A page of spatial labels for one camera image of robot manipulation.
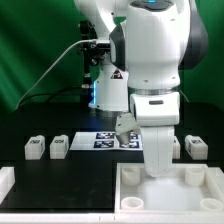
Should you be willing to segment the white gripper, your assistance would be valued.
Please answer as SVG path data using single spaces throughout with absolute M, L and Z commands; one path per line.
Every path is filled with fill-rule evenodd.
M 130 110 L 140 128 L 145 170 L 152 177 L 168 173 L 172 166 L 179 106 L 178 93 L 130 96 Z

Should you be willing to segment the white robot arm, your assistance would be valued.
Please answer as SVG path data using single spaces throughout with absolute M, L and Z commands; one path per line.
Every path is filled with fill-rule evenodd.
M 172 164 L 179 123 L 179 72 L 194 68 L 208 47 L 195 0 L 74 0 L 96 32 L 91 57 L 100 63 L 92 111 L 117 117 L 116 136 L 141 135 L 146 172 Z

